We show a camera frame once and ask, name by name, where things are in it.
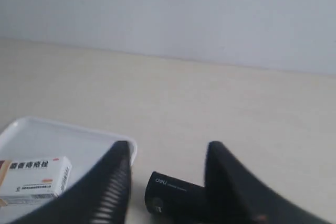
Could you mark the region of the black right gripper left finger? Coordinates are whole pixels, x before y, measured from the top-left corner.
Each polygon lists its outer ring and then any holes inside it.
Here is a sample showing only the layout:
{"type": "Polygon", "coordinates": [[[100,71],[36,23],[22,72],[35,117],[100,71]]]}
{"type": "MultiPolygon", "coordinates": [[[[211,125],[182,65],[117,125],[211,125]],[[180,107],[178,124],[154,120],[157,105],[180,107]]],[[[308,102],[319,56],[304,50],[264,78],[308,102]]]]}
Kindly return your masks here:
{"type": "Polygon", "coordinates": [[[124,223],[131,196],[131,154],[117,141],[84,177],[14,223],[124,223]]]}

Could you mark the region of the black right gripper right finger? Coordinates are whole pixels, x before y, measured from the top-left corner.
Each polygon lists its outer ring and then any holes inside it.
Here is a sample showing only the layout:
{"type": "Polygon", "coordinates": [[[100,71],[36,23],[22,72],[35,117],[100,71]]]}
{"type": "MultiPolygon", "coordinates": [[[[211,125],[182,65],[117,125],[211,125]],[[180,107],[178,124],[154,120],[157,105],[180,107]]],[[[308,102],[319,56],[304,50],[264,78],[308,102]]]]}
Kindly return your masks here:
{"type": "Polygon", "coordinates": [[[204,184],[212,223],[327,223],[260,181],[219,141],[208,144],[204,184]]]}

